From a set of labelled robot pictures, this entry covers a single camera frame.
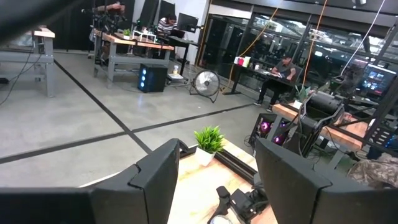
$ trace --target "computer screen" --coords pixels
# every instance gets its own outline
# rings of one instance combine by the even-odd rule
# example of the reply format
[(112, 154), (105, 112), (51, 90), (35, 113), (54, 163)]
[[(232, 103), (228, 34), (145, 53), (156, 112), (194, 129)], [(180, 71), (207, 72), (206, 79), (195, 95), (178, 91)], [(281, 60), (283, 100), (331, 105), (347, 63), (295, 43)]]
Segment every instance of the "computer screen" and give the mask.
[(196, 32), (198, 18), (180, 13), (177, 20), (177, 29), (187, 32)]
[(396, 72), (369, 64), (357, 90), (364, 95), (382, 96), (389, 89)]
[(398, 189), (372, 189), (266, 139), (256, 152), (278, 224), (397, 223)]
[(95, 185), (0, 188), (1, 223), (167, 224), (179, 159), (179, 140), (171, 139)]

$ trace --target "concrete floor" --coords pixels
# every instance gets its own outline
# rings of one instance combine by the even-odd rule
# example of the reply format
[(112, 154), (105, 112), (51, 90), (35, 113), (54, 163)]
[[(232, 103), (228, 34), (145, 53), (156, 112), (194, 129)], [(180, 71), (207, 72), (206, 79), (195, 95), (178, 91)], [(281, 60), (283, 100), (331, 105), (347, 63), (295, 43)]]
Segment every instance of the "concrete floor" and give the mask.
[[(93, 61), (86, 55), (55, 54), (56, 61), (89, 92), (135, 130), (131, 138), (61, 69), (55, 69), (55, 98), (44, 95), (44, 84), (18, 81), (0, 106), (0, 186), (79, 186), (121, 171), (170, 138), (195, 143), (194, 130), (220, 125), (237, 146), (252, 131), (264, 108), (249, 105), (245, 95), (219, 95), (216, 103), (189, 95), (184, 87), (167, 87), (163, 93), (140, 93), (134, 78), (93, 77)], [(1, 71), (23, 65), (2, 63)], [(9, 91), (0, 89), (0, 99)]]

